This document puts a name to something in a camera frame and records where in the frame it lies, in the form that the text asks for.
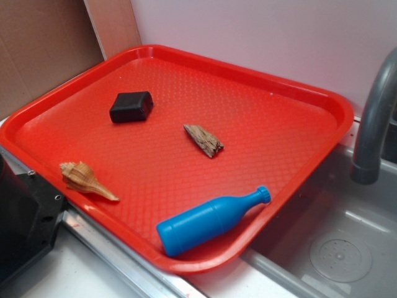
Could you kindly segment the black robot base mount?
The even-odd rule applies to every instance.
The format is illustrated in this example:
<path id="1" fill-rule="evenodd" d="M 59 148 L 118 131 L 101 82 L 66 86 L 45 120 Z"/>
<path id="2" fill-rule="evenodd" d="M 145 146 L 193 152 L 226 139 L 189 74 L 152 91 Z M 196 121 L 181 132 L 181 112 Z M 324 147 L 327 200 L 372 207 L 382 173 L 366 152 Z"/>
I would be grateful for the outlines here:
<path id="1" fill-rule="evenodd" d="M 15 174 L 1 158 L 1 285 L 49 253 L 64 195 L 39 174 Z"/>

